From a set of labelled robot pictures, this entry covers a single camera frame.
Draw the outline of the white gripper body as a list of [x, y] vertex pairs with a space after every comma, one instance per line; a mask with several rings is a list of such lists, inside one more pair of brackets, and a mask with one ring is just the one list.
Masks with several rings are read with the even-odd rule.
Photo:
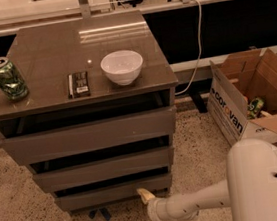
[[152, 198], [147, 203], [147, 215], [150, 221], [168, 221], [166, 198]]

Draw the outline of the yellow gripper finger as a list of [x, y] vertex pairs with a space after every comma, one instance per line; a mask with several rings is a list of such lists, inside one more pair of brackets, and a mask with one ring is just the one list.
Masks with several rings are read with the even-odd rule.
[[155, 198], [155, 195], [145, 188], [137, 188], [136, 191], [140, 195], [143, 204], [148, 204], [150, 200]]

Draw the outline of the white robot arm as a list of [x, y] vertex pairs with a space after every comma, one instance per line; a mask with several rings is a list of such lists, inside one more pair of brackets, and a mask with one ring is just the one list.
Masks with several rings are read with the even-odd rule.
[[158, 198], [139, 188], [148, 221], [194, 220], [202, 209], [231, 208], [233, 221], [277, 221], [277, 147], [247, 138], [226, 159], [226, 179], [193, 193]]

